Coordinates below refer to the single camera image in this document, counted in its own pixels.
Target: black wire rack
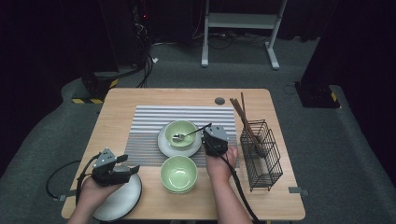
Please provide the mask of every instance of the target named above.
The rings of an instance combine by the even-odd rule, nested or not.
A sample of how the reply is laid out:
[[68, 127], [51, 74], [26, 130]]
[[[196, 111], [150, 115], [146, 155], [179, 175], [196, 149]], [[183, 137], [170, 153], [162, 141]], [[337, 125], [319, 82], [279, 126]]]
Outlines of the black wire rack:
[[[268, 188], [270, 190], [283, 175], [276, 140], [264, 119], [253, 120], [248, 124], [254, 136], [250, 136], [244, 128], [241, 134], [241, 145], [247, 167], [250, 191], [253, 191], [254, 188]], [[252, 137], [257, 139], [260, 147], [255, 144]]]

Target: white saucer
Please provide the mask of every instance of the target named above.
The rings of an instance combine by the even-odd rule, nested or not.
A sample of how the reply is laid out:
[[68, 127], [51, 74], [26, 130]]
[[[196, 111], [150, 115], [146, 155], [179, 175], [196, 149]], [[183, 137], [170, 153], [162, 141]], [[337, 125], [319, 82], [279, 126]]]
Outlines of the white saucer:
[[130, 213], [142, 194], [142, 181], [138, 174], [131, 175], [129, 182], [117, 189], [96, 209], [93, 217], [101, 221], [114, 221]]
[[173, 156], [186, 156], [190, 157], [195, 152], [198, 151], [198, 149], [201, 147], [202, 144], [202, 134], [201, 132], [196, 133], [195, 136], [195, 141], [186, 147], [173, 147], [171, 146], [168, 141], [166, 140], [165, 137], [165, 129], [168, 125], [165, 125], [161, 128], [160, 133], [158, 134], [158, 147], [160, 148], [160, 151], [167, 157], [173, 157]]

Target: black curtain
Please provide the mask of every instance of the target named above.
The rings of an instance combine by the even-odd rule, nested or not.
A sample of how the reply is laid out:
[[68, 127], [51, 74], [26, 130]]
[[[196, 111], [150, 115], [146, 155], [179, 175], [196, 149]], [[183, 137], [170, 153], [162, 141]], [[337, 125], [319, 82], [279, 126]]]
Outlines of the black curtain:
[[396, 3], [339, 1], [302, 78], [339, 85], [369, 145], [396, 185]]
[[2, 1], [0, 19], [2, 175], [27, 134], [62, 103], [62, 87], [81, 76], [82, 64], [59, 1]]
[[302, 41], [323, 35], [338, 0], [289, 0], [286, 4], [278, 36]]

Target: white metal stand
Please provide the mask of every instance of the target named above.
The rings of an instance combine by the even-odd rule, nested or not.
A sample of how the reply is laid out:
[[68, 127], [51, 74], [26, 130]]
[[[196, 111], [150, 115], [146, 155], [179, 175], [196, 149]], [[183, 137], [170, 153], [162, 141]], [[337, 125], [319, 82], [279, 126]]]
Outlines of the white metal stand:
[[265, 48], [268, 52], [268, 56], [270, 58], [273, 69], [279, 69], [279, 63], [277, 62], [274, 53], [274, 43], [287, 2], [288, 0], [282, 0], [280, 9], [276, 15], [261, 15], [237, 13], [209, 13], [209, 0], [206, 0], [205, 33], [201, 62], [202, 67], [209, 66], [209, 49], [207, 40], [209, 27], [228, 27], [273, 30], [270, 41], [265, 42]]

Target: black cable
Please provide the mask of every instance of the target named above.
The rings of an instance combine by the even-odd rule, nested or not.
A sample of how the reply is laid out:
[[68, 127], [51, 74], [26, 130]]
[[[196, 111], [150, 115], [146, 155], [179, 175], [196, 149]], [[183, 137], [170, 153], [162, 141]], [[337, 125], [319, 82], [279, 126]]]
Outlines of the black cable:
[[66, 166], [68, 166], [68, 165], [71, 165], [71, 164], [73, 164], [73, 163], [77, 163], [77, 162], [81, 162], [81, 161], [70, 161], [69, 163], [67, 163], [67, 164], [65, 164], [65, 165], [63, 165], [63, 166], [61, 166], [61, 167], [59, 167], [58, 169], [56, 169], [56, 170], [49, 176], [49, 178], [47, 179], [47, 183], [46, 183], [46, 192], [47, 192], [47, 194], [48, 194], [51, 198], [56, 199], [56, 200], [59, 200], [59, 197], [60, 197], [60, 196], [55, 195], [55, 194], [53, 194], [53, 193], [50, 192], [50, 181], [51, 181], [51, 179], [56, 175], [56, 173], [58, 173], [58, 172], [59, 172], [60, 170], [62, 170], [64, 167], [66, 167]]
[[201, 10], [200, 10], [200, 14], [199, 14], [198, 24], [197, 24], [197, 28], [195, 29], [194, 33], [192, 34], [192, 39], [194, 39], [194, 36], [198, 32], [199, 26], [201, 24], [201, 18], [202, 18], [203, 11], [204, 11], [204, 0], [201, 0]]
[[252, 44], [252, 43], [257, 43], [257, 42], [262, 42], [263, 40], [259, 40], [256, 41], [260, 36], [256, 35], [256, 36], [249, 36], [252, 39], [251, 40], [238, 40], [238, 38], [246, 38], [247, 36], [244, 35], [238, 35], [238, 36], [234, 36], [234, 42], [235, 43], [241, 43], [241, 44]]
[[148, 54], [148, 56], [146, 57], [146, 60], [145, 60], [145, 65], [144, 65], [144, 68], [145, 68], [144, 74], [145, 75], [143, 77], [143, 80], [136, 86], [137, 88], [145, 88], [148, 86], [147, 80], [149, 78], [149, 75], [151, 74], [153, 66], [154, 66], [154, 62], [152, 61], [151, 56]]
[[128, 77], [130, 75], [140, 72], [143, 69], [143, 66], [140, 64], [133, 64], [132, 69], [133, 70], [131, 70], [131, 71], [116, 75], [114, 77], [100, 77], [100, 76], [98, 76], [98, 78], [101, 78], [101, 80], [115, 80], [115, 79], [119, 79], [122, 77]]
[[79, 175], [79, 178], [77, 178], [77, 189], [76, 189], [76, 205], [78, 203], [78, 199], [79, 199], [79, 194], [81, 193], [81, 186], [82, 186], [82, 181], [84, 180], [85, 176], [87, 176], [85, 174], [85, 172], [87, 172], [88, 167], [90, 166], [91, 162], [93, 160], [97, 160], [99, 158], [99, 156], [102, 154], [102, 152], [99, 152], [99, 154], [97, 154], [96, 156], [92, 157], [88, 163], [85, 165], [84, 170], [82, 170], [81, 174]]
[[236, 188], [238, 189], [239, 195], [241, 196], [242, 201], [245, 204], [246, 209], [248, 210], [248, 212], [250, 213], [250, 215], [253, 217], [254, 221], [253, 223], [255, 224], [260, 224], [259, 219], [256, 217], [256, 215], [254, 214], [253, 210], [251, 209], [250, 205], [248, 204], [248, 200], [245, 197], [244, 191], [242, 190], [242, 186], [241, 186], [241, 182], [239, 181], [238, 175], [236, 174], [235, 169], [231, 166], [231, 164], [228, 162], [228, 158], [227, 160], [224, 159], [224, 157], [222, 157], [219, 153], [217, 153], [218, 156], [228, 165], [228, 168], [231, 171], [231, 175], [233, 176], [233, 181], [235, 182]]
[[225, 33], [225, 35], [228, 36], [228, 37], [221, 36], [221, 35], [213, 35], [213, 36], [216, 37], [216, 38], [219, 39], [219, 40], [228, 40], [228, 39], [231, 39], [231, 41], [228, 43], [227, 46], [222, 47], [222, 48], [214, 47], [214, 46], [211, 45], [211, 44], [208, 44], [208, 46], [211, 47], [212, 49], [227, 49], [227, 48], [229, 48], [229, 47], [233, 44], [233, 37], [232, 37], [230, 34], [228, 34], [228, 33]]

